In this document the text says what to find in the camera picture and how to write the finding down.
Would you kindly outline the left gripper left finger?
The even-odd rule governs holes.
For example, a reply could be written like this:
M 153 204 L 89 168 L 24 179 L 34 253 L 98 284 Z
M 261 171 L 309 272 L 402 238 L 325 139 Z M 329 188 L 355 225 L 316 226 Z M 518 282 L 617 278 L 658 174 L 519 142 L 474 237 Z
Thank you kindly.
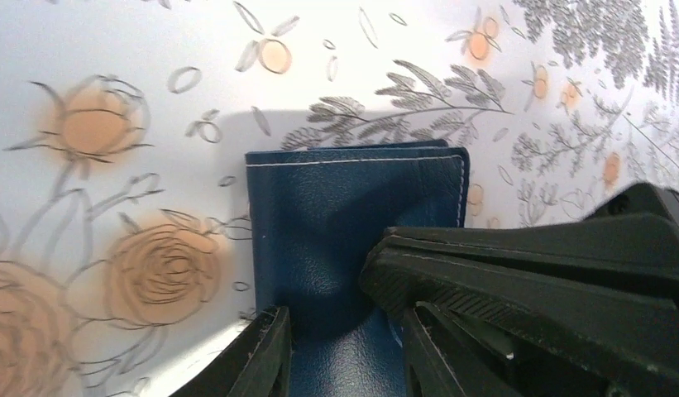
M 288 397 L 289 309 L 269 307 L 173 397 Z

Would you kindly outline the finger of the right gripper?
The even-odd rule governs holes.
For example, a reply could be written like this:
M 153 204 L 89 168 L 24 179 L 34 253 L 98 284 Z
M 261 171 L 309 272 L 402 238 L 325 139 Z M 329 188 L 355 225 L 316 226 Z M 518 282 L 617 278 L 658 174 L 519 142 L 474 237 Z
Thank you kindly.
M 508 359 L 520 396 L 679 396 L 679 217 L 528 229 L 393 227 L 361 288 L 431 304 Z

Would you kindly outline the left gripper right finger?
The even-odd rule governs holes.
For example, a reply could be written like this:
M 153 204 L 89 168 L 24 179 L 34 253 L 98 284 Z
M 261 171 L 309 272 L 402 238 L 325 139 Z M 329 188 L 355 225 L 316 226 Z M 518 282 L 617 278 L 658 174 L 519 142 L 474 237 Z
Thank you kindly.
M 431 304 L 403 311 L 408 396 L 520 396 L 508 359 Z

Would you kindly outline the dark blue card holder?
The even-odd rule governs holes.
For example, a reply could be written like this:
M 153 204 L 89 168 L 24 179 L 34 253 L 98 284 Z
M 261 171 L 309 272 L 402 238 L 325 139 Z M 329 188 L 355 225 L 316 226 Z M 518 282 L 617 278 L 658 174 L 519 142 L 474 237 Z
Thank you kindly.
M 443 140 L 246 155 L 256 306 L 289 309 L 291 395 L 405 395 L 359 275 L 387 227 L 461 227 L 469 165 Z

